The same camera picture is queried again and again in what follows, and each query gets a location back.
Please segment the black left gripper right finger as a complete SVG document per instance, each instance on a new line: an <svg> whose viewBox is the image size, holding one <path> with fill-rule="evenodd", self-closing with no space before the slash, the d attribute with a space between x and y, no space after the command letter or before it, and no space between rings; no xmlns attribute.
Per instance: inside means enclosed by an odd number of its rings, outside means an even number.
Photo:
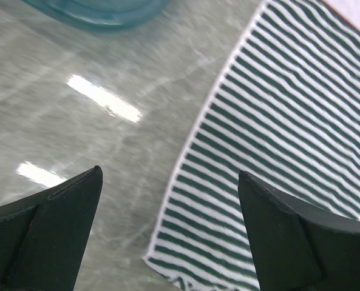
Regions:
<svg viewBox="0 0 360 291"><path fill-rule="evenodd" d="M250 172L239 173L238 195L261 290L360 290L360 221Z"/></svg>

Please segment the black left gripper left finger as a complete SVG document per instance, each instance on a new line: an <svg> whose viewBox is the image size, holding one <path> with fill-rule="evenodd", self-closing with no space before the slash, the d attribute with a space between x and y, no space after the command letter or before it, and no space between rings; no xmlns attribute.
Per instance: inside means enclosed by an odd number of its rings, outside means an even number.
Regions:
<svg viewBox="0 0 360 291"><path fill-rule="evenodd" d="M0 206L0 290L73 290L97 211L95 166Z"/></svg>

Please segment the green white striped towel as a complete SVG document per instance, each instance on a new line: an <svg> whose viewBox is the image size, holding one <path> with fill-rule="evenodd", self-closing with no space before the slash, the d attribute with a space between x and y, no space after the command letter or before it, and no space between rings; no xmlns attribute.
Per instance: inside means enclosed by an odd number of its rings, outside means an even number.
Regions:
<svg viewBox="0 0 360 291"><path fill-rule="evenodd" d="M324 1L263 1L201 109L144 257L179 289L259 289L242 170L360 220L360 31Z"/></svg>

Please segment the teal plastic laundry basket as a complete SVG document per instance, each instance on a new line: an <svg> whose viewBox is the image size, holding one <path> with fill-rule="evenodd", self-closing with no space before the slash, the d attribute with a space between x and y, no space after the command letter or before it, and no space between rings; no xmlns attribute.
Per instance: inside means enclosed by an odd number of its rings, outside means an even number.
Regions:
<svg viewBox="0 0 360 291"><path fill-rule="evenodd" d="M112 32L141 25L169 3L150 1L26 1L52 19L92 32Z"/></svg>

